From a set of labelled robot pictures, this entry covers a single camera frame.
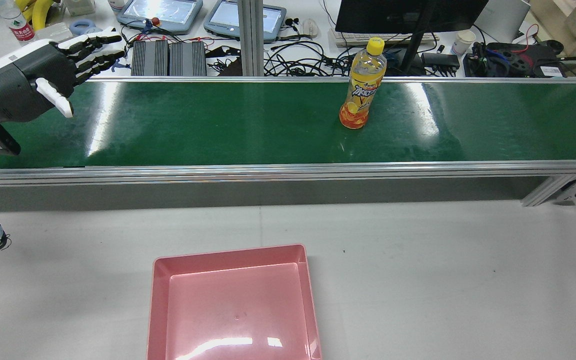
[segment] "pink tray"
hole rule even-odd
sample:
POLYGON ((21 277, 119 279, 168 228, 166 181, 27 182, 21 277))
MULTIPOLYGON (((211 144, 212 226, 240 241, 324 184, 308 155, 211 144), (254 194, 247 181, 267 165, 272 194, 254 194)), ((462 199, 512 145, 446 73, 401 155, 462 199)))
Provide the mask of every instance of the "pink tray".
POLYGON ((301 244, 155 260, 148 360, 318 360, 301 244))

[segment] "plastic bottle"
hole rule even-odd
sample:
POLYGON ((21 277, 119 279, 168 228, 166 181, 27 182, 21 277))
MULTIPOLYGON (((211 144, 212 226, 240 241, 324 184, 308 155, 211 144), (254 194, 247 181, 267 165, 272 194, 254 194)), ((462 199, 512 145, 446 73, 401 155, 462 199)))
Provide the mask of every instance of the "plastic bottle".
POLYGON ((108 0, 108 3, 115 14, 120 12, 124 5, 126 5, 125 0, 108 0))
POLYGON ((383 51, 384 41, 370 38, 366 48, 352 60, 348 93, 339 110, 339 121, 346 128, 359 129, 368 121, 370 105, 386 73, 387 61, 383 51))
POLYGON ((35 38, 33 28, 28 25, 15 0, 0 0, 0 16, 7 22, 14 37, 25 44, 35 38))

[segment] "blue tape roll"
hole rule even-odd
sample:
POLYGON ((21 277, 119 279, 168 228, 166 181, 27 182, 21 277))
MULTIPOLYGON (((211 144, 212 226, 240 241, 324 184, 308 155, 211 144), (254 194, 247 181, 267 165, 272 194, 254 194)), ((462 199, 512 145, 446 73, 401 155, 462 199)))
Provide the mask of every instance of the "blue tape roll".
POLYGON ((89 29, 96 28, 95 23, 89 18, 82 18, 70 24, 70 32, 76 36, 86 34, 89 29))

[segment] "gray panel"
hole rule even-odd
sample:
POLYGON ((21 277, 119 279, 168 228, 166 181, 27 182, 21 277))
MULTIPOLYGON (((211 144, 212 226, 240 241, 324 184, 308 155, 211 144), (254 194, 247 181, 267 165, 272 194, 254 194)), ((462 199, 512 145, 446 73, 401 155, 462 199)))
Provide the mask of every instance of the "gray panel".
POLYGON ((206 76, 206 48, 202 41, 171 43, 170 76, 206 76))
POLYGON ((166 76, 169 67, 168 41, 135 41, 132 46, 132 76, 166 76))

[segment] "bottle label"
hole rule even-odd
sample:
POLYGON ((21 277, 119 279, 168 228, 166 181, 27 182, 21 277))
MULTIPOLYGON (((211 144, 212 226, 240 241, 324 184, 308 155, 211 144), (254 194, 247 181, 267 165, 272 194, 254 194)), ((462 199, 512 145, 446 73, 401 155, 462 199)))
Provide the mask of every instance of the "bottle label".
POLYGON ((341 123, 350 129, 359 129, 368 121, 368 109, 370 108, 377 88, 382 83, 386 69, 374 75, 350 74, 350 86, 345 104, 339 112, 341 123))
POLYGON ((7 18, 6 20, 8 22, 8 27, 18 41, 29 41, 35 37, 33 28, 28 25, 26 18, 24 18, 21 13, 19 13, 19 16, 7 18))

